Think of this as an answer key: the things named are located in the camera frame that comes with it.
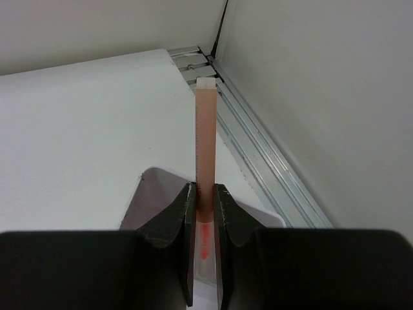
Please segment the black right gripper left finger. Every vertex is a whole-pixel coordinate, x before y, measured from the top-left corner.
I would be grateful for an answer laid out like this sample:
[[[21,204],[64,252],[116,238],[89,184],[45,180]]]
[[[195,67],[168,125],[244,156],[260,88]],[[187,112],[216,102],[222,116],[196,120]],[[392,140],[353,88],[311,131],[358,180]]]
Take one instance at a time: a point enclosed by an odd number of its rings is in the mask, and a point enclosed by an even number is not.
[[[135,306],[193,304],[196,189],[187,183],[175,200],[137,230]]]

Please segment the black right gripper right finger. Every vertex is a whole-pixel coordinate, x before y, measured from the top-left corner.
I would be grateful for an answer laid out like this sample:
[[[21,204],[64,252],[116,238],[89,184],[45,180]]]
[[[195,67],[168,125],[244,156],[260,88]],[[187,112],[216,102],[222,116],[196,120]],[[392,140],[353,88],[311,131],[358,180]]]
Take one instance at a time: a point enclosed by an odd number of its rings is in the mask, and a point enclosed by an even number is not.
[[[223,184],[214,189],[214,233],[219,307],[246,307],[254,301],[256,221]]]

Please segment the orange highlighter pen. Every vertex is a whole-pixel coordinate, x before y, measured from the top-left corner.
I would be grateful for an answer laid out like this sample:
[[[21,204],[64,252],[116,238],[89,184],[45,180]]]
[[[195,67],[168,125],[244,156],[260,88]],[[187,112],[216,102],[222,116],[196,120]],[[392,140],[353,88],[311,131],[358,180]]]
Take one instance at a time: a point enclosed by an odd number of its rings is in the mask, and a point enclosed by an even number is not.
[[[196,184],[197,184],[197,273],[209,279],[214,273],[213,191],[216,172],[216,80],[196,81]]]

